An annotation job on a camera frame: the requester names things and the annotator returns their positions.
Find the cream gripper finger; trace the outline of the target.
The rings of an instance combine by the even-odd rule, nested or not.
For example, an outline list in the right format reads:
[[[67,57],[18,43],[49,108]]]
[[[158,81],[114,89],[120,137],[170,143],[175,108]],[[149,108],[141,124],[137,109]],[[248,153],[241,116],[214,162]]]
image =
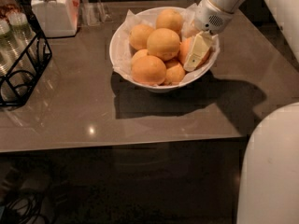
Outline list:
[[[194,35],[183,65],[184,69],[187,72],[194,71],[203,62],[212,44],[213,38],[209,32],[200,32]]]
[[[193,25],[187,25],[182,28],[181,34],[184,38],[189,38],[194,35],[197,35],[199,30],[196,29]]]

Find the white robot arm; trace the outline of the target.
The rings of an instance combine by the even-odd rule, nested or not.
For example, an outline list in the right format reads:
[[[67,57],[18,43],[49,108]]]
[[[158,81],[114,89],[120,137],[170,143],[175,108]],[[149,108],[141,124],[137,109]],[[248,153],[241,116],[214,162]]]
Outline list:
[[[201,0],[194,27],[222,32],[246,0]],[[264,0],[299,61],[299,0]],[[299,224],[299,103],[264,118],[245,152],[236,224]]]

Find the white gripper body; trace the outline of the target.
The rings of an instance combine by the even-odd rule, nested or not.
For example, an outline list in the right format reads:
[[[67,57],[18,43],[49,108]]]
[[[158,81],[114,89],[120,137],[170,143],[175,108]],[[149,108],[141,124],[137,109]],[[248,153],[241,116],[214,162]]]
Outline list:
[[[193,21],[196,29],[215,35],[221,33],[232,18],[233,14],[215,7],[210,0],[201,0]]]

